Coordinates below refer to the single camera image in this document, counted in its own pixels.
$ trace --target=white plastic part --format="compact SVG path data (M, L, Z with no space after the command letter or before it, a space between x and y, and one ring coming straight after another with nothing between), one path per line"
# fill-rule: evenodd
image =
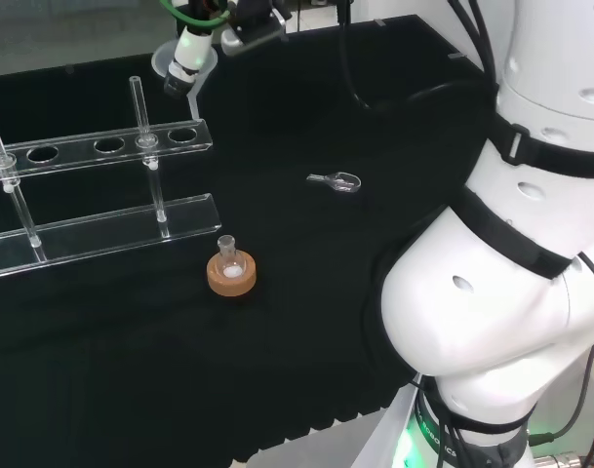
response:
M167 70L169 68L169 64L173 60L175 55L176 47L178 46L178 40L174 39L173 41L169 41L164 43L160 46L156 52L153 54L151 58L151 66L153 70L161 77L165 77L167 74ZM211 48L206 56L206 61L203 64L199 73L197 73L197 77L195 79L194 85L192 85L192 90L188 93L188 104L190 106L190 114L193 119L199 120L199 107L197 105L197 97L201 92L204 83L210 76L210 74L214 71L218 64L218 54L214 48Z
M594 151L593 120L535 105L506 83L501 85L499 97L498 112L529 129L531 137ZM557 130L567 139L554 139ZM525 195L520 183L533 188ZM501 219L510 219L519 232L552 252L573 258L594 243L594 179L511 166L487 141L466 185Z
M187 28L181 33L175 51L175 60L189 70L201 70L212 48L212 34L197 36Z
M473 293L460 289L454 276ZM446 209L388 274L381 312L410 366L451 375L488 369L553 342L567 331L570 310L562 278L549 281L516 265Z
M483 372L450 375L437 379L443 401L454 412L491 424L517 420L528 414L547 386L552 383L594 342L594 331L583 339L549 344L528 354ZM469 435L471 444L493 438Z
M594 0L516 0L505 80L516 93L563 114L594 120Z

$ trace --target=acrylic test tube rack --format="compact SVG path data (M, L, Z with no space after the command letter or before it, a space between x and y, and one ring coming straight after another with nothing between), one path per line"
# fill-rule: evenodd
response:
M0 233L0 276L91 256L168 242L220 229L211 194L165 202L159 162L165 156L207 150L203 120L149 125L142 84L130 78L138 127L4 146L0 182L23 229ZM147 167L153 204L35 225L20 189L23 177L139 160Z

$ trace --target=glass vial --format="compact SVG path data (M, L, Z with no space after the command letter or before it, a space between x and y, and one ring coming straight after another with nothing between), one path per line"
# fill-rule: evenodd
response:
M247 270L247 260L236 250L236 240L233 236L218 238L218 274L233 279L242 276Z

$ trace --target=green cable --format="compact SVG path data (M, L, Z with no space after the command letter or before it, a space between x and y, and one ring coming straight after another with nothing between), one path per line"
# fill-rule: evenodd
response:
M160 0L160 3L164 8L166 8L171 15L173 15L178 20L185 22L186 24L190 24L191 26L195 27L205 27L207 29L215 29L219 26L223 26L227 19L229 18L229 11L225 10L220 14L218 18L208 19L208 20L201 20L188 17L176 7L171 4L171 0Z

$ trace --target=black table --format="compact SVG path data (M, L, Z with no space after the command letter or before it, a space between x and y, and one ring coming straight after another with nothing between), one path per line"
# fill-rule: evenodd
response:
M366 100L477 78L420 19L386 23L355 25L349 41ZM219 55L200 106L215 147L166 160L164 194L214 194L221 232L257 261L255 289L209 291L217 235L0 279L0 467L227 467L378 410L412 376L381 329L376 286L467 178L484 100L450 91L365 115L343 87L334 28ZM152 123L189 118L140 56L0 77L0 133L132 127L131 75ZM361 191L305 182L335 171ZM147 204L144 178L128 163L21 186L44 223ZM0 193L0 230L15 227Z

